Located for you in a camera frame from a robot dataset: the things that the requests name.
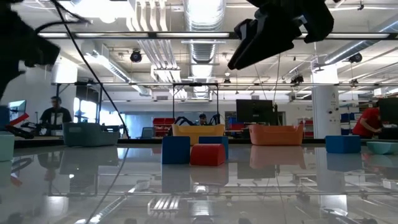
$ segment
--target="gray bin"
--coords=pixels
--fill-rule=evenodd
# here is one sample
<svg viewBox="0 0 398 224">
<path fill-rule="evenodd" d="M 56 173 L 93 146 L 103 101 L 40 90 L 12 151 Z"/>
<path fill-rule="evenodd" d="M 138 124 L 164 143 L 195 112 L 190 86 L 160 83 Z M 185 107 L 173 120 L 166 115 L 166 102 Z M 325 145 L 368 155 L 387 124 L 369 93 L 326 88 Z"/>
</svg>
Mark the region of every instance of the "gray bin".
<svg viewBox="0 0 398 224">
<path fill-rule="evenodd" d="M 69 147 L 112 146 L 119 137 L 119 132 L 104 132 L 97 123 L 63 123 L 63 141 Z"/>
</svg>

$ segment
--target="ceiling duct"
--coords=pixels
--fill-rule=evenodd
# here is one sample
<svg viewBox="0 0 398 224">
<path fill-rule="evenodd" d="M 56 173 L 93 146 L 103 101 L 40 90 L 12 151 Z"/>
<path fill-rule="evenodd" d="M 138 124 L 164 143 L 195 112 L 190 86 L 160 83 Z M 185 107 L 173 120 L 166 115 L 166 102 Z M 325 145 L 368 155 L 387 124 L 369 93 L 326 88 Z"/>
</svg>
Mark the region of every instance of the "ceiling duct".
<svg viewBox="0 0 398 224">
<path fill-rule="evenodd" d="M 398 14 L 386 20 L 382 24 L 376 26 L 371 29 L 370 32 L 397 32 L 398 30 Z M 329 54 L 325 58 L 325 64 L 334 64 L 339 61 L 342 61 L 350 56 L 362 51 L 365 48 L 368 48 L 380 40 L 362 40 L 362 41 L 352 41 L 337 51 Z"/>
<path fill-rule="evenodd" d="M 216 32 L 223 25 L 226 0 L 184 0 L 184 15 L 190 32 Z M 192 78 L 210 78 L 217 51 L 216 44 L 190 44 Z M 198 97 L 206 93 L 193 89 Z"/>
<path fill-rule="evenodd" d="M 109 49 L 105 45 L 102 45 L 101 48 L 99 48 L 96 47 L 93 41 L 85 40 L 81 45 L 81 51 L 89 60 L 102 65 L 124 82 L 139 82 L 132 79 L 128 75 L 128 72 L 109 58 Z M 143 86 L 133 85 L 132 87 L 137 90 L 141 96 L 151 96 L 150 91 Z"/>
</svg>

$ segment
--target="orange bin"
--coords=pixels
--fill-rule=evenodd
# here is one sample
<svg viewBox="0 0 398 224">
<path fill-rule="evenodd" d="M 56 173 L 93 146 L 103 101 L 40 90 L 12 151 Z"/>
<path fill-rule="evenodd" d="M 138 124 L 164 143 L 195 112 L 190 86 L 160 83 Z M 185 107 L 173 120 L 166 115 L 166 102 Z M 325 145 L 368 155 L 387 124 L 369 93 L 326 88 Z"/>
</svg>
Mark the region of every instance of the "orange bin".
<svg viewBox="0 0 398 224">
<path fill-rule="evenodd" d="M 173 136 L 189 136 L 191 138 L 191 146 L 198 144 L 199 136 L 224 136 L 223 124 L 214 126 L 179 126 L 173 124 Z"/>
<path fill-rule="evenodd" d="M 257 146 L 300 146 L 304 126 L 249 126 L 251 143 Z"/>
</svg>

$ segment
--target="white column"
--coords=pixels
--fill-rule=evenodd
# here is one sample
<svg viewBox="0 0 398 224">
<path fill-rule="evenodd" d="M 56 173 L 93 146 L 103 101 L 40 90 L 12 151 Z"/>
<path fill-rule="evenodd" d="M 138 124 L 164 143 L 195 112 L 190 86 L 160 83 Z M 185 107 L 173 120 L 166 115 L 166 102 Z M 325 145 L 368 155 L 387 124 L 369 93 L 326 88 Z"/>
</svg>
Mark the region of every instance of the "white column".
<svg viewBox="0 0 398 224">
<path fill-rule="evenodd" d="M 312 70 L 313 83 L 338 83 L 335 65 Z M 315 86 L 312 88 L 314 138 L 340 135 L 340 112 L 337 86 Z"/>
</svg>

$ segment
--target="black shirt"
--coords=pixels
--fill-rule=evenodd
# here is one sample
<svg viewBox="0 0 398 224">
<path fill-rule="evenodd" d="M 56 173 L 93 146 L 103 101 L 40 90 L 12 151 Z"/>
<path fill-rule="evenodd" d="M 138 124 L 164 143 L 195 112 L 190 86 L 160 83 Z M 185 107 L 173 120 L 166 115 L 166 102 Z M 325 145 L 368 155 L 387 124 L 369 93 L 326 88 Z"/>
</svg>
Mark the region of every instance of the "black shirt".
<svg viewBox="0 0 398 224">
<path fill-rule="evenodd" d="M 42 116 L 40 117 L 40 120 L 48 124 L 54 124 L 55 110 L 56 110 L 55 108 L 49 108 L 45 110 Z M 69 111 L 63 107 L 57 109 L 56 124 L 62 124 L 67 122 L 72 122 L 72 117 L 70 116 Z"/>
</svg>

